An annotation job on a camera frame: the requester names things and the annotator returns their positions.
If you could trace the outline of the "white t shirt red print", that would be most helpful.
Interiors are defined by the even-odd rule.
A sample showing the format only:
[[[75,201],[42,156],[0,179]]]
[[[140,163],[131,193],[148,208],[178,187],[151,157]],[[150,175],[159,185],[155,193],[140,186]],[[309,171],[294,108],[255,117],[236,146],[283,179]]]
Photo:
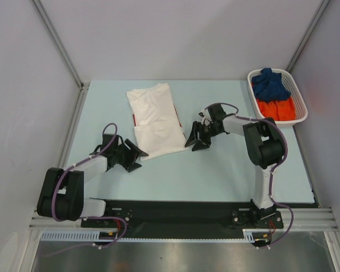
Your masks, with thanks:
[[[147,153],[141,161],[188,149],[169,84],[133,89],[126,96],[134,118],[137,146]]]

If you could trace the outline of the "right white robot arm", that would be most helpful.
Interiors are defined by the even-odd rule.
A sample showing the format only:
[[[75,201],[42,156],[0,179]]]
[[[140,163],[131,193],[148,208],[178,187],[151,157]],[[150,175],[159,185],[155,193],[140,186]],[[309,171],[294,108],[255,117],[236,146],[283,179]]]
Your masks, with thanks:
[[[256,169],[255,189],[250,200],[247,222],[264,227],[277,211],[273,197],[276,169],[284,163],[288,147],[283,133],[271,118],[246,118],[238,115],[239,109],[229,103],[213,103],[199,113],[200,121],[192,123],[185,147],[192,151],[205,150],[211,139],[219,134],[243,136],[248,157]]]

